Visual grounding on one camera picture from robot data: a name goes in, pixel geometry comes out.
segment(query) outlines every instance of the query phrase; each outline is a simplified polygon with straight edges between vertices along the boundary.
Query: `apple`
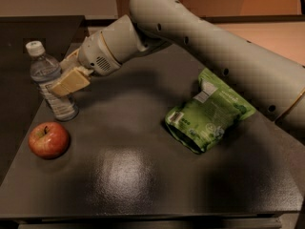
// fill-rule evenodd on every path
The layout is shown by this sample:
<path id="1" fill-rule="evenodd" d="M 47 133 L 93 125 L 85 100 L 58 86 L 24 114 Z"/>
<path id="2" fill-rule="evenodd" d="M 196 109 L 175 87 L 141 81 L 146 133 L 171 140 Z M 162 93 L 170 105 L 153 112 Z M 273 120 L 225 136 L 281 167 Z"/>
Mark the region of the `apple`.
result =
<path id="1" fill-rule="evenodd" d="M 57 122 L 41 123 L 30 132 L 28 139 L 30 150 L 42 158 L 61 156 L 70 144 L 68 131 Z"/>

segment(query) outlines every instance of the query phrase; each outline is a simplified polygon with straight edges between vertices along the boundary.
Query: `bottle label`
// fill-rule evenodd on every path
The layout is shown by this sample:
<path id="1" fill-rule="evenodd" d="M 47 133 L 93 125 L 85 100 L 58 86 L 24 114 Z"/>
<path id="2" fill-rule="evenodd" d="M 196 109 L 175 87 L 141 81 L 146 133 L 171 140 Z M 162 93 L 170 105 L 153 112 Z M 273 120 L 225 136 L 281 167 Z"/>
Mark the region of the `bottle label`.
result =
<path id="1" fill-rule="evenodd" d="M 39 83 L 40 94 L 45 98 L 50 105 L 55 117 L 59 120 L 64 120 L 72 115 L 75 115 L 75 104 L 71 97 L 63 96 L 58 97 L 51 93 L 50 88 L 53 81 L 46 83 Z"/>

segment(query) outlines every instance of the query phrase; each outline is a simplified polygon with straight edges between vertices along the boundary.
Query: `green wrapper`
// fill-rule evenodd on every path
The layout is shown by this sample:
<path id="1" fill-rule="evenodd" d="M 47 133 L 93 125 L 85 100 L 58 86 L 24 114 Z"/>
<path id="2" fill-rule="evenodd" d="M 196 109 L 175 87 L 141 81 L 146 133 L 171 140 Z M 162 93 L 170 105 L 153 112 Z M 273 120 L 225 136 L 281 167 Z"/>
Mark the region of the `green wrapper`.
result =
<path id="1" fill-rule="evenodd" d="M 254 114 L 255 108 L 207 68 L 198 79 L 201 92 L 170 110 L 165 122 L 174 138 L 201 154 L 228 128 Z"/>

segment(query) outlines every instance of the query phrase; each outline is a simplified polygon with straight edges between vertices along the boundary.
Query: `label on green bag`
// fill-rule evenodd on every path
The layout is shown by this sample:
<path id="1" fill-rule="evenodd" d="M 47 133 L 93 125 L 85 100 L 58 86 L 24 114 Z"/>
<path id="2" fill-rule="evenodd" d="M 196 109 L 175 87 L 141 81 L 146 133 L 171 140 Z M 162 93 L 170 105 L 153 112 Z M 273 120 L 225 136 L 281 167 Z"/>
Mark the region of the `label on green bag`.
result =
<path id="1" fill-rule="evenodd" d="M 210 70 L 198 77 L 201 92 L 168 112 L 165 122 L 173 137 L 200 154 L 218 143 L 226 130 L 255 108 Z"/>

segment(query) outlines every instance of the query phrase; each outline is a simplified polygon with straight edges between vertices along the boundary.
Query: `water bottle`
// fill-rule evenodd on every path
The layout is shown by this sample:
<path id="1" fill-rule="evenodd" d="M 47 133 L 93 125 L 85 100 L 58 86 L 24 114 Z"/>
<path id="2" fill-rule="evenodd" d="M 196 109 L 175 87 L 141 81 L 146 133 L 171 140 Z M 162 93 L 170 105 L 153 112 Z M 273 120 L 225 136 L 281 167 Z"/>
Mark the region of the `water bottle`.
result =
<path id="1" fill-rule="evenodd" d="M 52 83 L 61 75 L 58 61 L 46 54 L 40 41 L 31 41 L 26 48 L 31 57 L 30 77 L 36 83 L 55 118 L 59 121 L 68 121 L 76 117 L 78 107 L 71 95 L 59 97 L 49 91 Z"/>

